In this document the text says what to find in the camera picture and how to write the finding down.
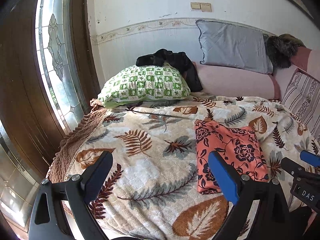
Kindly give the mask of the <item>orange floral garment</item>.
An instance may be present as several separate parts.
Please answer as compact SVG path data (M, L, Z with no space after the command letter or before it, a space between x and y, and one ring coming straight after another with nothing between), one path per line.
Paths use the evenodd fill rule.
M217 179L209 168L210 152L216 151L239 174L256 181L269 180L266 160L257 136L249 126L228 128L216 121L196 120L197 191L200 194L220 193Z

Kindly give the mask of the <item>striped pillow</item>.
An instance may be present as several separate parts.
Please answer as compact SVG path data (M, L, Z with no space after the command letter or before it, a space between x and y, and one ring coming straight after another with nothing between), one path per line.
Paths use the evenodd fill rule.
M283 104L319 142L319 82L296 72L283 96Z

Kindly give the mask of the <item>leaf-pattern fleece blanket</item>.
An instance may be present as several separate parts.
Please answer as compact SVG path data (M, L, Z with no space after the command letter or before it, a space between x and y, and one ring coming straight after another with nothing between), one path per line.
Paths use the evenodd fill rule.
M291 192L285 157L319 154L319 142L282 103L245 96L195 93L184 100L138 102L105 109L98 100L61 141L48 171L53 183L82 174L104 151L111 171L89 209L105 229L142 239L211 239L231 211L221 193L197 191L196 120L228 128L249 126L257 136L269 179L279 180L290 210L302 202Z

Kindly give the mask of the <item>pink quilted bolster cushion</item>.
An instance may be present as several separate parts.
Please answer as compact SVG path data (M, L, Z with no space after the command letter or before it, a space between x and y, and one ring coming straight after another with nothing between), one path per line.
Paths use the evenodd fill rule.
M271 74L195 63L203 92L216 96L258 96L280 99L280 87Z

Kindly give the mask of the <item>dark furry cushion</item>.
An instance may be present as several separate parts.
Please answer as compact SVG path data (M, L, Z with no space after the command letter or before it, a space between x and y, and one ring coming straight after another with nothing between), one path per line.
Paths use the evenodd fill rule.
M269 36L265 41L266 55L274 68L289 68L290 59L297 54L299 47L305 47L304 43L290 34Z

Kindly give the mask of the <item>stained glass window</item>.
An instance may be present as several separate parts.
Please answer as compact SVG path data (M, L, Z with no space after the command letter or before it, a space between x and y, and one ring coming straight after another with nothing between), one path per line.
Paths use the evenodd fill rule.
M84 116L85 98L76 71L71 39L70 0L38 0L36 52L42 82L65 133Z

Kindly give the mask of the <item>green white patterned pillow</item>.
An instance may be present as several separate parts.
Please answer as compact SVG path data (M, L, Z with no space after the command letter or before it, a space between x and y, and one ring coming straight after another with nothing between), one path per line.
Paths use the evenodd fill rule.
M106 108L141 101L183 100L190 88L180 72L169 64L163 67L136 65L125 68L103 86L98 100Z

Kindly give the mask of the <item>grey pillow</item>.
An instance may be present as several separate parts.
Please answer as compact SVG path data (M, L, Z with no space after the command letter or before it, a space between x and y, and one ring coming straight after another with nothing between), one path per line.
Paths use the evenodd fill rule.
M273 72L261 31L204 20L196 21L196 25L200 31L202 64L239 68L260 74Z

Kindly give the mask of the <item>black garment on pillow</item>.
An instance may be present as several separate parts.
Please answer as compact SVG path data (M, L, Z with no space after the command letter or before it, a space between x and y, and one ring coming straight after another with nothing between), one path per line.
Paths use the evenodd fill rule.
M196 67L185 52L174 53L170 50L160 49L153 54L143 55L136 59L136 66L139 67L163 67L165 63L168 63L180 72L192 93L203 90Z

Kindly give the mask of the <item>dark wooden door frame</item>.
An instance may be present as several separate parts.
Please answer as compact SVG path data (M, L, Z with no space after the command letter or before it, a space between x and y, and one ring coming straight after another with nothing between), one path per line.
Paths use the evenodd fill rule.
M36 55L37 0L1 0L1 122L18 154L44 177L65 136L46 94ZM85 113L100 92L87 0L70 0L69 32Z

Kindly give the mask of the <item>beige wall switch plate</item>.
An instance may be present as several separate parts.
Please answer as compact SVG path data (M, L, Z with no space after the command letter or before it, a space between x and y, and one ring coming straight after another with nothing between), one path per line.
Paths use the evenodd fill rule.
M191 2L191 10L200 10L202 12L212 12L212 5L210 3Z

